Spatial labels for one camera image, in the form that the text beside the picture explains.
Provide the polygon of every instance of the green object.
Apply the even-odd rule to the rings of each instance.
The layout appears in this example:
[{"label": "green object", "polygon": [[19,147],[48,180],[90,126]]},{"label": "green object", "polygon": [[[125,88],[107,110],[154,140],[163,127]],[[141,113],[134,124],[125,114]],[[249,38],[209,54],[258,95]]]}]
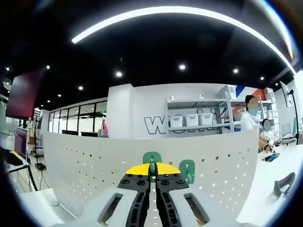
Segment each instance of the green object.
[{"label": "green object", "polygon": [[151,182],[156,182],[153,176],[156,176],[155,163],[162,162],[162,157],[158,152],[147,152],[143,156],[143,164],[150,163]]},{"label": "green object", "polygon": [[179,170],[188,184],[195,182],[195,162],[193,160],[183,160],[179,165]]}]

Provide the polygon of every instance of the black ceiling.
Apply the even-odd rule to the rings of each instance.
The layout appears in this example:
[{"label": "black ceiling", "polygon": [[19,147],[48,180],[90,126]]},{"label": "black ceiling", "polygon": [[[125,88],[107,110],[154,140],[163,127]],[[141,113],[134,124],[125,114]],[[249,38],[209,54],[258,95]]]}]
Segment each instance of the black ceiling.
[{"label": "black ceiling", "polygon": [[[106,97],[108,88],[131,83],[228,83],[272,87],[286,66],[259,39],[226,22],[185,14],[157,14],[108,26],[78,44],[71,39],[103,19],[149,6],[210,9],[256,29],[290,60],[278,32],[248,0],[45,0],[30,1],[4,18],[0,73],[9,79],[50,65],[36,105],[55,109]],[[187,68],[181,72],[178,65]],[[238,68],[238,74],[232,70]],[[123,72],[116,78],[116,70]],[[290,73],[283,77],[292,79]]]}]

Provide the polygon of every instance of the face mask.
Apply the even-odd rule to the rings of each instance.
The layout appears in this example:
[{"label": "face mask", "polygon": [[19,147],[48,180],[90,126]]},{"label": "face mask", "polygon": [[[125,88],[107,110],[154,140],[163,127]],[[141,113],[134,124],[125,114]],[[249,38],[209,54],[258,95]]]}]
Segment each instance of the face mask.
[{"label": "face mask", "polygon": [[258,109],[248,109],[248,112],[253,115],[253,116],[257,116],[258,114]]},{"label": "face mask", "polygon": [[265,125],[264,125],[264,130],[265,130],[265,131],[270,131],[270,130],[271,130],[271,127],[270,127],[270,126],[265,126]]}]

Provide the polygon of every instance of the monitor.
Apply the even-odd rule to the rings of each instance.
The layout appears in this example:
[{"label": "monitor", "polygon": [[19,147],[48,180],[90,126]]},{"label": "monitor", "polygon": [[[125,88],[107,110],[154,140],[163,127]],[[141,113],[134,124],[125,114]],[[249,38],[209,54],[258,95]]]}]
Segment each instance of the monitor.
[{"label": "monitor", "polygon": [[91,136],[91,137],[98,137],[98,133],[97,132],[81,132],[81,136]]},{"label": "monitor", "polygon": [[79,133],[77,131],[69,131],[69,130],[62,130],[62,134],[79,136]]},{"label": "monitor", "polygon": [[27,161],[27,129],[16,128],[14,151]]},{"label": "monitor", "polygon": [[14,78],[6,109],[7,117],[27,119],[34,116],[35,101],[45,71],[40,69]]}]

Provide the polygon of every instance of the glass window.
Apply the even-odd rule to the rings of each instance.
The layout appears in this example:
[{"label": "glass window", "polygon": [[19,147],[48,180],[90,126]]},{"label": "glass window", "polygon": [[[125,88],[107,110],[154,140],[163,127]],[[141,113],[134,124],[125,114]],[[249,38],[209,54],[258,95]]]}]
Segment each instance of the glass window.
[{"label": "glass window", "polygon": [[50,132],[53,132],[53,115],[54,113],[49,114],[48,131]]},{"label": "glass window", "polygon": [[96,118],[95,118],[95,132],[101,129],[102,121],[106,117],[107,102],[97,103]]},{"label": "glass window", "polygon": [[79,132],[92,132],[95,104],[83,105],[80,108]]},{"label": "glass window", "polygon": [[71,108],[68,113],[67,130],[77,131],[79,107]]},{"label": "glass window", "polygon": [[62,133],[62,130],[66,130],[67,112],[68,112],[68,110],[61,110],[59,133]]},{"label": "glass window", "polygon": [[60,111],[56,111],[53,117],[53,132],[59,133],[59,116]]}]

